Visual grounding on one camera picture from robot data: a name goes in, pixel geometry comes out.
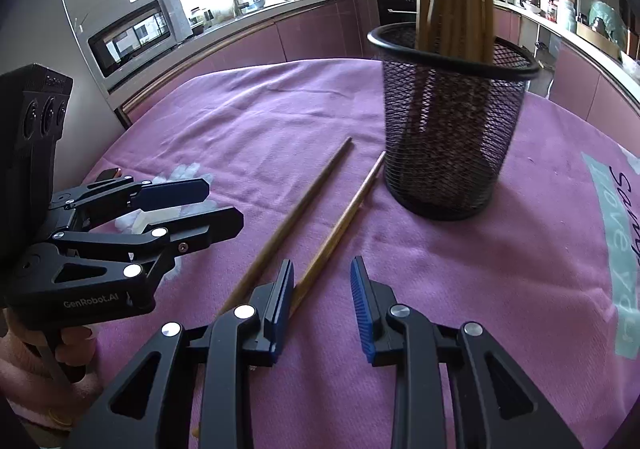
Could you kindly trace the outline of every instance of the oven door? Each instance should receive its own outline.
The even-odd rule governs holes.
[[[378,0],[380,25],[415,22],[415,0]]]

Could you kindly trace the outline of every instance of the pink cabinet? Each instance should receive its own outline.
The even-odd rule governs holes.
[[[520,15],[496,7],[494,9],[494,31],[499,38],[517,43],[520,38]]]
[[[345,57],[340,15],[328,3],[276,23],[287,61]]]
[[[618,89],[602,76],[598,80],[587,122],[640,156],[640,116]]]
[[[587,119],[600,72],[564,43],[560,45],[549,99],[581,119]]]
[[[354,0],[358,26],[360,27],[360,42],[362,43],[362,57],[375,57],[376,51],[369,44],[367,34],[377,26],[380,26],[380,14],[378,13],[378,0]]]
[[[335,6],[338,10],[340,34],[344,46],[344,55],[342,57],[362,57],[360,26],[358,24],[355,0],[337,0]]]

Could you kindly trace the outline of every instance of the kitchen counter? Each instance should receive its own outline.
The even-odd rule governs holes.
[[[562,38],[581,55],[588,57],[599,70],[607,74],[610,80],[615,82],[618,87],[625,92],[627,97],[634,103],[635,111],[640,113],[640,85],[638,85],[638,83],[636,83],[629,74],[622,70],[622,65],[619,62],[613,60],[599,48],[595,47],[588,41],[585,41],[577,34],[569,32],[556,23],[550,22],[546,18],[542,18],[541,16],[534,14],[530,10],[500,1],[495,1],[494,4],[496,7],[516,12],[521,16],[529,18],[540,26],[545,27],[550,32],[553,32]]]
[[[168,54],[157,59],[153,63],[139,70],[131,76],[125,83],[107,95],[107,102],[112,110],[122,106],[140,90],[148,86],[159,76],[179,65],[183,61],[197,54],[198,52],[210,48],[220,41],[230,36],[242,32],[260,23],[273,20],[289,12],[297,12],[301,9],[327,3],[331,0],[289,0],[281,4],[264,9],[255,10],[248,14],[243,14],[227,22],[215,25],[199,36],[194,36],[184,41]]]
[[[234,36],[242,36],[260,25],[267,25],[269,22],[281,20],[296,13],[312,10],[317,6],[322,6],[332,0],[289,0],[282,4],[256,10],[249,14],[239,16],[228,22],[221,23],[200,36],[188,39],[168,54],[148,65],[143,70],[132,76],[118,89],[108,95],[108,103],[112,109],[116,109],[140,93],[148,90],[148,87],[162,78],[167,72],[175,70],[181,64],[196,57],[201,52],[214,48],[225,40],[233,39]],[[634,111],[640,114],[640,86],[622,70],[619,63],[601,52],[591,43],[583,40],[576,34],[561,28],[545,18],[517,6],[496,1],[495,6],[499,9],[508,10],[529,18],[531,21],[547,28],[562,38],[570,47],[577,50],[586,57],[602,73],[615,83],[626,98],[632,103]]]

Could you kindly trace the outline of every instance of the metal pivot screw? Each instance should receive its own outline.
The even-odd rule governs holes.
[[[136,263],[132,263],[131,265],[127,265],[122,273],[124,277],[136,277],[139,273],[142,272],[142,267]]]
[[[467,323],[465,324],[465,333],[472,337],[478,337],[482,334],[482,327],[478,323]]]
[[[157,227],[156,229],[151,231],[151,235],[154,238],[160,238],[161,236],[164,236],[167,232],[168,231],[164,227]]]
[[[391,315],[394,317],[407,317],[410,313],[411,310],[404,304],[395,304],[391,307]]]
[[[161,332],[165,337],[173,337],[180,333],[180,325],[178,323],[167,323],[162,327]]]
[[[249,319],[253,314],[255,314],[255,308],[250,304],[241,304],[234,310],[234,315],[238,319]]]

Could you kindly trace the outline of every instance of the cabinet door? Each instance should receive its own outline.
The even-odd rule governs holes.
[[[284,63],[284,51],[275,25],[259,30],[224,47],[214,54],[222,60],[218,70],[232,70],[245,66]]]
[[[600,76],[587,122],[608,135],[620,146],[640,156],[640,116],[622,94]]]
[[[581,119],[587,119],[600,72],[564,43],[560,45],[549,99]]]
[[[287,61],[345,57],[336,4],[324,4],[276,23]]]
[[[344,42],[343,57],[360,58],[362,57],[362,44],[355,0],[337,0],[335,5],[338,9],[340,31]]]
[[[494,9],[494,32],[499,38],[511,41],[511,11]]]

